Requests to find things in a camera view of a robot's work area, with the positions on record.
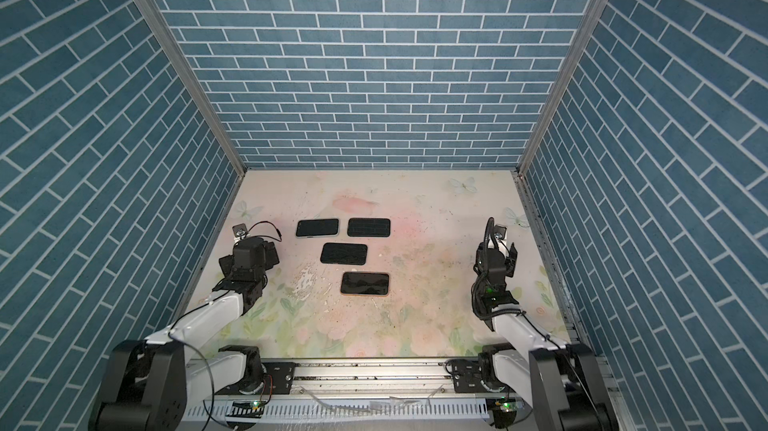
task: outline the blue brick wall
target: blue brick wall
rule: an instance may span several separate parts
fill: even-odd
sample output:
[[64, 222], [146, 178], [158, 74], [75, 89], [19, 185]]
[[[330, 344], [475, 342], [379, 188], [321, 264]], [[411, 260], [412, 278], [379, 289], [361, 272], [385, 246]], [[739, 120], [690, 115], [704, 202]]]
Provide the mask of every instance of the blue brick wall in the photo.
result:
[[610, 0], [528, 180], [642, 429], [768, 429], [768, 0]]
[[514, 167], [588, 0], [156, 0], [249, 167]]
[[0, 0], [0, 429], [84, 429], [234, 180], [131, 0]]

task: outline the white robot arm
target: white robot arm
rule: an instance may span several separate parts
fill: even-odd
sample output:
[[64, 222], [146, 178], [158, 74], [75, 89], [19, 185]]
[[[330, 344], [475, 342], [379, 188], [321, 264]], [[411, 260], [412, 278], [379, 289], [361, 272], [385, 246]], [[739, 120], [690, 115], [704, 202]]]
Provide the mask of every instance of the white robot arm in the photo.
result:
[[245, 225], [234, 231], [232, 254], [219, 260], [224, 279], [201, 306], [143, 340], [113, 349], [90, 430], [175, 429], [187, 401], [198, 403], [229, 385], [242, 393], [265, 386], [257, 347], [228, 346], [207, 362], [198, 349], [250, 310], [267, 283], [266, 272], [280, 262], [274, 243], [248, 237]]
[[533, 407], [542, 431], [618, 431], [591, 349], [547, 333], [507, 291], [517, 251], [504, 243], [505, 234], [504, 226], [488, 219], [475, 260], [472, 311], [507, 341], [484, 347], [478, 356], [483, 382], [491, 389], [512, 388]]

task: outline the black smartphone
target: black smartphone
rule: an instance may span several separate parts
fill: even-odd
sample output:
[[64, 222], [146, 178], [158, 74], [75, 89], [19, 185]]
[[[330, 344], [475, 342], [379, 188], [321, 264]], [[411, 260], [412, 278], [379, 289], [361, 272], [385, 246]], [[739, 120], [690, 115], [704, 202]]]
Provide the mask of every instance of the black smartphone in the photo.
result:
[[389, 237], [389, 219], [378, 217], [351, 217], [346, 235], [353, 237]]
[[365, 244], [325, 243], [320, 253], [320, 262], [324, 264], [356, 264], [366, 263], [368, 246]]
[[304, 219], [296, 226], [296, 237], [335, 236], [339, 234], [339, 220]]
[[341, 294], [386, 296], [388, 293], [387, 273], [344, 273], [341, 277]]

